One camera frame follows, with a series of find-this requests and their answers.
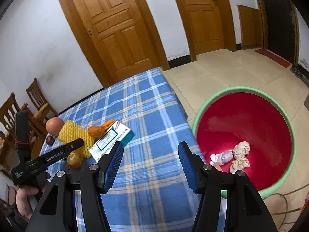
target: tiled floor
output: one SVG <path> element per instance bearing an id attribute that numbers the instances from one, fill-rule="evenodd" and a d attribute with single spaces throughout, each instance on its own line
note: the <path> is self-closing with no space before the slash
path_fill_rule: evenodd
<path id="1" fill-rule="evenodd" d="M 188 114 L 192 127 L 202 104 L 215 92 L 230 86 L 259 89 L 274 98 L 286 111 L 296 133 L 296 163 L 285 184 L 277 193 L 285 194 L 309 183 L 309 111 L 303 105 L 309 88 L 289 68 L 251 50 L 230 52 L 226 49 L 204 53 L 197 61 L 163 73 Z M 288 210 L 300 208 L 309 190 L 306 187 L 287 195 Z M 274 195 L 265 200 L 270 213 L 283 212 L 285 200 Z M 300 211 L 288 214 L 285 222 L 294 222 Z M 277 226 L 284 215 L 273 216 Z M 292 225 L 283 225 L 288 231 Z"/>

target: checkered tablecloth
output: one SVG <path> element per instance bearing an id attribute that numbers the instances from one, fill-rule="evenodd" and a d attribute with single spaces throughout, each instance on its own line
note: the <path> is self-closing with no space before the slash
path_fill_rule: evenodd
<path id="1" fill-rule="evenodd" d="M 178 144 L 186 141 L 201 155 L 186 114 L 159 69 L 151 69 L 119 82 L 81 102 L 60 117 L 85 129 L 116 119 L 135 136 L 125 146 L 113 187 L 101 195 L 106 216 L 114 231 L 191 231 L 200 196 L 189 188 L 179 157 Z M 52 147 L 44 143 L 41 153 Z M 84 161 L 83 167 L 95 163 Z M 68 173 L 64 161 L 48 168 L 51 176 Z M 75 192 L 79 231 L 86 231 L 79 191 Z M 218 231 L 223 231 L 221 214 Z"/>

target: doormat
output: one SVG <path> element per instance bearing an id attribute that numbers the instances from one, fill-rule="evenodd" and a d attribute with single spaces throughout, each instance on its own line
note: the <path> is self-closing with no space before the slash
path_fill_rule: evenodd
<path id="1" fill-rule="evenodd" d="M 289 65 L 290 65 L 290 63 L 288 61 L 284 60 L 283 58 L 281 58 L 278 55 L 271 53 L 267 49 L 259 49 L 259 50 L 255 50 L 255 52 L 262 54 L 266 57 L 269 57 L 270 59 L 274 60 L 275 62 L 277 62 L 278 64 L 282 65 L 285 68 L 289 67 Z"/>

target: blue gripper pad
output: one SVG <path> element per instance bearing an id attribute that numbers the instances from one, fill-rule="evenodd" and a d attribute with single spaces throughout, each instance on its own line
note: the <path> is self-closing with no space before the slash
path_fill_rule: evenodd
<path id="1" fill-rule="evenodd" d="M 183 142 L 180 142 L 179 145 L 178 145 L 179 159 L 180 159 L 184 174 L 186 176 L 188 185 L 193 190 L 193 192 L 196 193 L 197 189 L 198 189 L 196 173 L 194 171 L 193 165 L 191 164 L 191 161 L 190 161 L 188 154 L 185 151 L 185 148 L 183 147 L 183 145 L 184 145 Z"/>
<path id="2" fill-rule="evenodd" d="M 106 169 L 105 172 L 105 183 L 103 186 L 103 190 L 105 192 L 107 192 L 109 189 L 112 188 L 117 172 L 118 172 L 118 168 L 120 166 L 121 160 L 123 157 L 123 144 L 120 142 L 114 156 L 111 159 L 111 162 L 109 163 L 109 166 Z"/>

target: black door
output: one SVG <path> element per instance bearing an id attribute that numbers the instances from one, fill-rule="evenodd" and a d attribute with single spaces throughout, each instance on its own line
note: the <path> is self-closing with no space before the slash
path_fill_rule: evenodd
<path id="1" fill-rule="evenodd" d="M 294 62 L 295 26 L 289 0 L 264 0 L 267 26 L 268 49 Z"/>

